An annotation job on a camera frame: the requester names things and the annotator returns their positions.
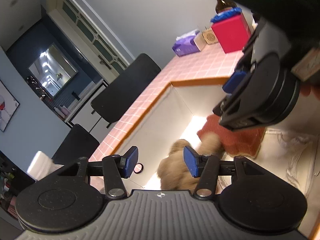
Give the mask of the tan plush toy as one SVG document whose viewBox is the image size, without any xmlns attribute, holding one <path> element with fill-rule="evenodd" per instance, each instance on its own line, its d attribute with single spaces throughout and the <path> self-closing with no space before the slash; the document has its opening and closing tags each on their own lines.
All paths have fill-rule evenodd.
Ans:
<svg viewBox="0 0 320 240">
<path fill-rule="evenodd" d="M 157 169 L 157 176 L 160 179 L 161 190 L 189 190 L 194 192 L 199 178 L 194 178 L 190 174 L 184 159 L 183 149 L 190 146 L 184 139 L 179 139 L 173 143 L 169 154 L 160 163 Z M 208 132 L 202 137 L 202 141 L 197 149 L 200 155 L 211 154 L 222 157 L 224 152 L 219 136 L 213 132 Z"/>
</svg>

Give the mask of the brown sponge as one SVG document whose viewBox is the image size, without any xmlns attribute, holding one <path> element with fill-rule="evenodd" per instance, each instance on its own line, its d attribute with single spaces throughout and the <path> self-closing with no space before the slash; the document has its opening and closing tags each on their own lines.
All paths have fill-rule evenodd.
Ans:
<svg viewBox="0 0 320 240">
<path fill-rule="evenodd" d="M 231 156 L 243 155 L 255 159 L 259 150 L 266 128 L 252 128 L 232 132 L 219 125 L 220 117 L 212 114 L 207 117 L 204 126 L 197 132 L 200 140 L 213 132 L 220 138 L 224 150 Z"/>
</svg>

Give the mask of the pink checked tablecloth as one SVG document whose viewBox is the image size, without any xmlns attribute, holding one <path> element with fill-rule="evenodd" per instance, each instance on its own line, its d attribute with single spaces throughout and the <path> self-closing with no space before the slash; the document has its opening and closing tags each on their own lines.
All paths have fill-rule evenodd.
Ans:
<svg viewBox="0 0 320 240">
<path fill-rule="evenodd" d="M 185 139 L 194 147 L 199 145 L 196 133 L 223 95 L 221 85 L 242 55 L 241 51 L 226 54 L 215 44 L 206 46 L 200 53 L 175 56 L 131 103 L 90 161 L 122 155 L 136 145 L 143 169 L 123 180 L 127 191 L 159 190 L 156 175 L 159 162 L 178 139 Z"/>
</svg>

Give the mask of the red box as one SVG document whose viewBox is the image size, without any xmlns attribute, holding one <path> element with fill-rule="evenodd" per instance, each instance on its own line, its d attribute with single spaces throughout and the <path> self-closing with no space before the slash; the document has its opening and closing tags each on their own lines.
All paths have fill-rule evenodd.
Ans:
<svg viewBox="0 0 320 240">
<path fill-rule="evenodd" d="M 251 36 L 250 28 L 242 13 L 213 23 L 211 28 L 225 54 L 242 50 Z"/>
</svg>

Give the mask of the small wooden radio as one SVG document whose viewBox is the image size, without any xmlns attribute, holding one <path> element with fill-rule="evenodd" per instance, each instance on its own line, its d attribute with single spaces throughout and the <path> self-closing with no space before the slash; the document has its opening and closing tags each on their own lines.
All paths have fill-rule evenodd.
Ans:
<svg viewBox="0 0 320 240">
<path fill-rule="evenodd" d="M 219 42 L 211 28 L 204 30 L 202 36 L 207 44 L 216 44 Z"/>
</svg>

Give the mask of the white cabinet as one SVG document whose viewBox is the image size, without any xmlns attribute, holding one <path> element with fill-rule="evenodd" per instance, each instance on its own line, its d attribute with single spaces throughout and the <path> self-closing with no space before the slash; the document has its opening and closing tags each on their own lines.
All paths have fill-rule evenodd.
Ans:
<svg viewBox="0 0 320 240">
<path fill-rule="evenodd" d="M 88 85 L 82 91 L 80 100 L 75 100 L 73 105 L 68 108 L 69 114 L 62 119 L 64 123 L 69 128 L 79 124 L 92 135 L 106 136 L 111 125 L 93 109 L 91 103 L 107 87 L 108 84 L 103 79 L 97 84 Z"/>
</svg>

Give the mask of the black chair left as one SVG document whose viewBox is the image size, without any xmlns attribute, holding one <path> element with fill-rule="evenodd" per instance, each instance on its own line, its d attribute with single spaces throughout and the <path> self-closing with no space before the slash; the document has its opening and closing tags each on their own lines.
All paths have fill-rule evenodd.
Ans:
<svg viewBox="0 0 320 240">
<path fill-rule="evenodd" d="M 67 165 L 80 157 L 90 158 L 99 141 L 81 125 L 74 125 L 52 157 L 54 164 Z"/>
</svg>

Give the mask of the purple tissue pack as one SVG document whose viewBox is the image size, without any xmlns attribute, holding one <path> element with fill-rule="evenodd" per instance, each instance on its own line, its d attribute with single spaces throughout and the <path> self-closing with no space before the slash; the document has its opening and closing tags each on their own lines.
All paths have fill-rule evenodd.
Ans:
<svg viewBox="0 0 320 240">
<path fill-rule="evenodd" d="M 172 46 L 173 52 L 179 57 L 200 52 L 200 49 L 195 42 L 195 38 L 197 38 L 199 33 L 199 29 L 194 29 L 188 33 L 176 37 L 176 41 Z"/>
</svg>

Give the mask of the blue plastic bag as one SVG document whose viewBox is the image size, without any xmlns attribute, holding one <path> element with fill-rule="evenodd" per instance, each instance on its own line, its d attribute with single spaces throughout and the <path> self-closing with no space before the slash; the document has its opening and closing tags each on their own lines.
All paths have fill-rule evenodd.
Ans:
<svg viewBox="0 0 320 240">
<path fill-rule="evenodd" d="M 229 10 L 225 10 L 216 14 L 213 18 L 211 18 L 211 23 L 218 23 L 234 16 L 240 15 L 242 13 L 242 9 L 240 7 L 235 7 Z"/>
</svg>

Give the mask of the black chair right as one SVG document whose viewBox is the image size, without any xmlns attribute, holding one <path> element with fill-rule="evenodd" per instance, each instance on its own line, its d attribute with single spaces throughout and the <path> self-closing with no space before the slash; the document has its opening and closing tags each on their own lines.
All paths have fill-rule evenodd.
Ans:
<svg viewBox="0 0 320 240">
<path fill-rule="evenodd" d="M 107 88 L 91 106 L 106 122 L 106 128 L 120 120 L 134 101 L 161 72 L 161 68 L 147 54 L 140 54 Z"/>
</svg>

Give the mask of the brown glass bottle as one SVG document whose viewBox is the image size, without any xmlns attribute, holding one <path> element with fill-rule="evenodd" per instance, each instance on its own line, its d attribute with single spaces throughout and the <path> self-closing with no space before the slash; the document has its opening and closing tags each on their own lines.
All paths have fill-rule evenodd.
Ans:
<svg viewBox="0 0 320 240">
<path fill-rule="evenodd" d="M 216 1 L 217 1 L 217 4 L 215 7 L 215 11 L 217 14 L 237 7 L 236 3 L 232 0 L 216 0 Z"/>
</svg>

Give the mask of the clear plastic water bottle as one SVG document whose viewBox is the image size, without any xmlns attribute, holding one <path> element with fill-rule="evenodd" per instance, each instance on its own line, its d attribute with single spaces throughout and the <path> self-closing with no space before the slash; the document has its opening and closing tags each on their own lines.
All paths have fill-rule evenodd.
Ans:
<svg viewBox="0 0 320 240">
<path fill-rule="evenodd" d="M 34 180 L 38 181 L 61 167 L 63 167 L 63 165 L 55 164 L 45 153 L 37 151 L 27 169 L 27 174 Z"/>
</svg>

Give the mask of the cluttered dark shelf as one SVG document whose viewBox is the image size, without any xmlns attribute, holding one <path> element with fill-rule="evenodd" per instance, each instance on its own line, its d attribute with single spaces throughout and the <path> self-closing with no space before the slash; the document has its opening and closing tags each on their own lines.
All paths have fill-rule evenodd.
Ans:
<svg viewBox="0 0 320 240">
<path fill-rule="evenodd" d="M 16 197 L 18 191 L 12 186 L 14 175 L 9 171 L 9 159 L 1 152 L 1 208 L 17 219 Z"/>
</svg>

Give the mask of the white glass panel door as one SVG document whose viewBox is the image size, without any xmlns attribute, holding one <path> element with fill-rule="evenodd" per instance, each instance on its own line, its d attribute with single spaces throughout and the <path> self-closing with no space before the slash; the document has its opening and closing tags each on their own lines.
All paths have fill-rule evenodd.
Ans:
<svg viewBox="0 0 320 240">
<path fill-rule="evenodd" d="M 46 0 L 46 12 L 106 82 L 135 59 L 85 0 Z"/>
</svg>

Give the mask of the wall mirror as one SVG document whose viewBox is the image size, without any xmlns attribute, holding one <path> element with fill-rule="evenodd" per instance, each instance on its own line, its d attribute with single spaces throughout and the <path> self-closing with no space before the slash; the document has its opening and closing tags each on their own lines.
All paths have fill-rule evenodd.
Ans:
<svg viewBox="0 0 320 240">
<path fill-rule="evenodd" d="M 51 98 L 59 94 L 78 73 L 54 43 L 42 51 L 28 69 Z"/>
</svg>

